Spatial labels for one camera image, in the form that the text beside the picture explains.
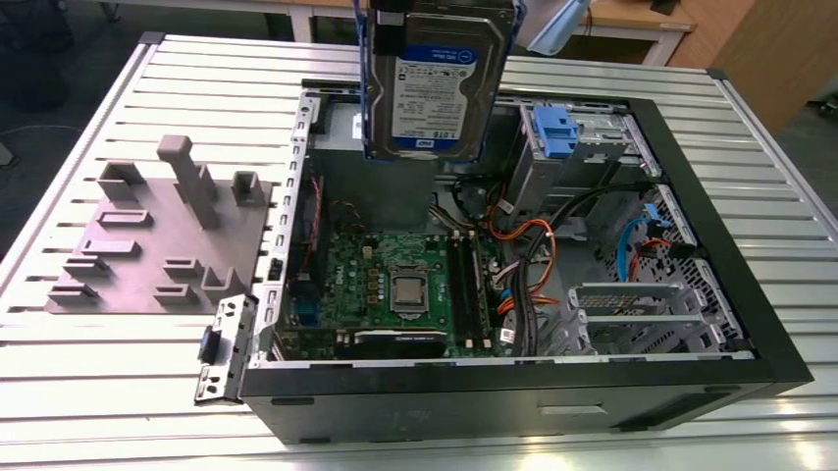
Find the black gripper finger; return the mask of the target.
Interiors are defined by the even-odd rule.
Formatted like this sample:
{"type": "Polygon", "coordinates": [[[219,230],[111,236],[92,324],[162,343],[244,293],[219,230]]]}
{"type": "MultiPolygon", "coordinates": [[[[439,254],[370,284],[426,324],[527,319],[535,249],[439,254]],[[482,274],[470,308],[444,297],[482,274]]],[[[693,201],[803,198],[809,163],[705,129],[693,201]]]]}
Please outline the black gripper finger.
{"type": "Polygon", "coordinates": [[[368,34],[375,55],[399,55],[406,48],[410,0],[378,0],[368,4],[368,34]]]}

